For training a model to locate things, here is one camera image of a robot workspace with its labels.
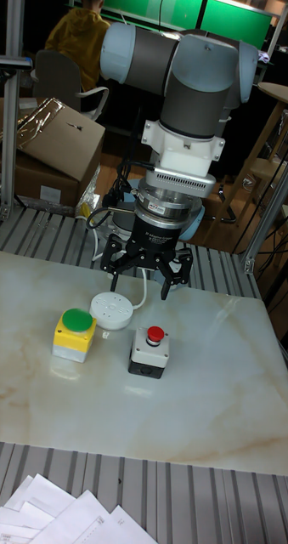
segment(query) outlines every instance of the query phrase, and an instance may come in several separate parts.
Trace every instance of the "stack of papers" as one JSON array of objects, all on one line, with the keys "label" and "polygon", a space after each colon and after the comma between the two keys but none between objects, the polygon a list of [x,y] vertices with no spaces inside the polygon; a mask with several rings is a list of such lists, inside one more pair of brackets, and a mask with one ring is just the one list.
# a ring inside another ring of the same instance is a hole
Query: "stack of papers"
[{"label": "stack of papers", "polygon": [[109,514],[85,491],[78,499],[38,474],[0,508],[0,544],[155,544],[130,516]]}]

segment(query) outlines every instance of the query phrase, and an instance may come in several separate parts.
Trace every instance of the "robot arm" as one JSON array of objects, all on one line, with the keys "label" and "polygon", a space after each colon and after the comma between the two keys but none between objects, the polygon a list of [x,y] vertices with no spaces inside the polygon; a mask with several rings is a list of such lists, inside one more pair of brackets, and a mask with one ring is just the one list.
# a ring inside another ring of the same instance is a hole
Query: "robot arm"
[{"label": "robot arm", "polygon": [[114,275],[113,289],[118,274],[132,266],[162,272],[163,299],[170,285],[187,283],[192,256],[177,254],[175,246],[199,216],[200,199],[212,192],[216,179],[208,170],[224,147],[215,135],[219,120],[248,100],[256,65],[257,50],[247,44],[195,34],[175,41],[120,23],[107,31],[102,73],[164,97],[160,120],[145,123],[142,142],[154,151],[154,167],[138,186],[126,253],[112,260],[121,244],[109,239],[101,260]]}]

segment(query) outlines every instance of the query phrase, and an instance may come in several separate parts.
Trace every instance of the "green button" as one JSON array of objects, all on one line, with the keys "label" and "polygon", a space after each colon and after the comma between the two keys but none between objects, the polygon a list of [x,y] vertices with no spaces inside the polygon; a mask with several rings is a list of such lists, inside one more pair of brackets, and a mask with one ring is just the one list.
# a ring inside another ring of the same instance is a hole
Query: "green button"
[{"label": "green button", "polygon": [[69,309],[63,315],[63,324],[73,332],[87,331],[92,323],[93,317],[83,309]]}]

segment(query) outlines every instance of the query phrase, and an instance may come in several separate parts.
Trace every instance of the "office chair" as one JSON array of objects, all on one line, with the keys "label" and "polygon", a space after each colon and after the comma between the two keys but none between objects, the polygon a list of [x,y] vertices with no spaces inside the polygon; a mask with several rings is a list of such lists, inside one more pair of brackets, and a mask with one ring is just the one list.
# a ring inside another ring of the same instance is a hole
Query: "office chair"
[{"label": "office chair", "polygon": [[[76,111],[84,112],[96,121],[101,115],[109,96],[107,87],[97,87],[86,93],[81,92],[81,75],[79,66],[65,55],[57,51],[43,49],[37,52],[36,68],[31,73],[34,81],[33,96],[37,98],[56,98]],[[102,93],[98,107],[86,111],[85,99],[93,94]]]}]

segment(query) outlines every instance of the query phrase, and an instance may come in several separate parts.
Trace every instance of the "green screen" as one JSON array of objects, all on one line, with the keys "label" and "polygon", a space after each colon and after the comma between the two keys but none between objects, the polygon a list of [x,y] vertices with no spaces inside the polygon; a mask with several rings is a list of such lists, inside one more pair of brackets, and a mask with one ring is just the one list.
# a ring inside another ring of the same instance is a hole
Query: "green screen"
[{"label": "green screen", "polygon": [[217,0],[208,0],[201,28],[233,40],[251,43],[260,49],[270,22],[270,15],[237,8]]},{"label": "green screen", "polygon": [[145,17],[147,13],[149,0],[105,0],[104,7],[121,11],[129,14]]},{"label": "green screen", "polygon": [[[105,9],[116,9],[158,23],[161,0],[105,0]],[[161,23],[180,28],[195,28],[200,0],[164,0]]]}]

